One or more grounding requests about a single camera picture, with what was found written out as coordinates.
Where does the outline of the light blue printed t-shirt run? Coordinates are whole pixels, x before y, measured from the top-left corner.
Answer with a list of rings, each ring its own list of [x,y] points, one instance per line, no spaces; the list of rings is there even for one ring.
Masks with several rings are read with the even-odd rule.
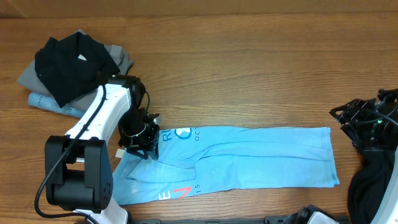
[[[339,184],[329,128],[231,126],[162,130],[158,159],[124,154],[113,182],[120,205],[231,189]]]

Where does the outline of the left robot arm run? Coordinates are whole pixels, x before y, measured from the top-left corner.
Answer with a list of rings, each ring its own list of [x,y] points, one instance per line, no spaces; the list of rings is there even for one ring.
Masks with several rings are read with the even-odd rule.
[[[141,107],[148,97],[140,78],[113,75],[100,81],[96,97],[79,122],[44,146],[45,179],[34,208],[44,218],[83,217],[85,223],[132,223],[113,199],[107,145],[118,130],[119,146],[141,159],[159,157],[159,116]]]

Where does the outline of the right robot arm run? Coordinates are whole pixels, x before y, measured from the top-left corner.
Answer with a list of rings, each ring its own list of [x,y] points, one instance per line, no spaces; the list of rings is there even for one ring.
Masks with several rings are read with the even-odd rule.
[[[347,217],[309,205],[284,223],[397,224],[397,90],[379,89],[330,110],[363,158],[351,179]]]

